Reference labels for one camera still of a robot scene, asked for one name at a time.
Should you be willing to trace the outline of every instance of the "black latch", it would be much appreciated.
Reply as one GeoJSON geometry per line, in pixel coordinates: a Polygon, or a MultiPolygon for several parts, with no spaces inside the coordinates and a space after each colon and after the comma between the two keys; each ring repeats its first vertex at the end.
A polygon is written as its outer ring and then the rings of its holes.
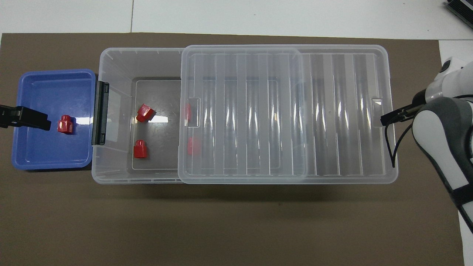
{"type": "Polygon", "coordinates": [[[94,124],[92,126],[92,145],[105,144],[105,132],[107,130],[108,89],[109,84],[107,82],[97,82],[97,88],[95,90],[94,124]]]}
{"type": "Polygon", "coordinates": [[[24,107],[10,107],[0,105],[0,127],[8,126],[27,126],[49,131],[51,129],[51,121],[48,115],[36,110],[24,107]]]}

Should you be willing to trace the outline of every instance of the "red bottle-shaped piece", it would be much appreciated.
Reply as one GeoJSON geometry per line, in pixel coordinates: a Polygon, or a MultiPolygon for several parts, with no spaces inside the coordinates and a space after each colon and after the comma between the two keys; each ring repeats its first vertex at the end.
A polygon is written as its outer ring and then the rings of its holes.
{"type": "Polygon", "coordinates": [[[133,147],[133,156],[135,158],[146,158],[148,156],[144,140],[137,140],[135,142],[135,146],[133,147]]]}
{"type": "Polygon", "coordinates": [[[136,116],[136,120],[143,123],[146,120],[151,120],[151,118],[153,118],[155,113],[156,112],[153,109],[151,109],[151,107],[143,104],[138,110],[138,115],[136,116]]]}
{"type": "Polygon", "coordinates": [[[73,127],[74,123],[70,120],[69,115],[61,116],[61,119],[58,122],[58,132],[72,134],[73,127]]]}

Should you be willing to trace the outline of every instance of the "brown table surface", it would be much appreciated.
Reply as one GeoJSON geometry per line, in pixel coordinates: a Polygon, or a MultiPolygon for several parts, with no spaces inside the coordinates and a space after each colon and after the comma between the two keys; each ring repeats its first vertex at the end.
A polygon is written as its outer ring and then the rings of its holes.
{"type": "MultiPolygon", "coordinates": [[[[3,34],[0,104],[27,71],[89,68],[108,47],[380,44],[394,107],[439,70],[438,42],[192,34],[3,34]]],[[[400,132],[406,123],[397,125],[400,132]]],[[[3,265],[462,265],[457,211],[408,134],[389,185],[115,185],[13,168],[0,130],[3,265]]]]}

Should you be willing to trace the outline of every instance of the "transparent lid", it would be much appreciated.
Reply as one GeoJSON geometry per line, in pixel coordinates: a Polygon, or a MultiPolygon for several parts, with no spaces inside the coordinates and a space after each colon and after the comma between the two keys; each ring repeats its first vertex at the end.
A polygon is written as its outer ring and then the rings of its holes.
{"type": "Polygon", "coordinates": [[[307,175],[302,57],[285,45],[191,45],[181,65],[185,183],[284,184],[307,175]]]}

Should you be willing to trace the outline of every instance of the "blue tray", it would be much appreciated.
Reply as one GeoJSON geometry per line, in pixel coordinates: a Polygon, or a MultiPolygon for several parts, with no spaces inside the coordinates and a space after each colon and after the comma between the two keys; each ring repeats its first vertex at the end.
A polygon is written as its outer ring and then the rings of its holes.
{"type": "Polygon", "coordinates": [[[15,168],[81,168],[91,162],[95,84],[96,76],[88,69],[34,71],[20,78],[17,106],[47,114],[51,129],[14,129],[11,162],[15,168]],[[57,132],[62,115],[73,117],[73,134],[57,132]]]}

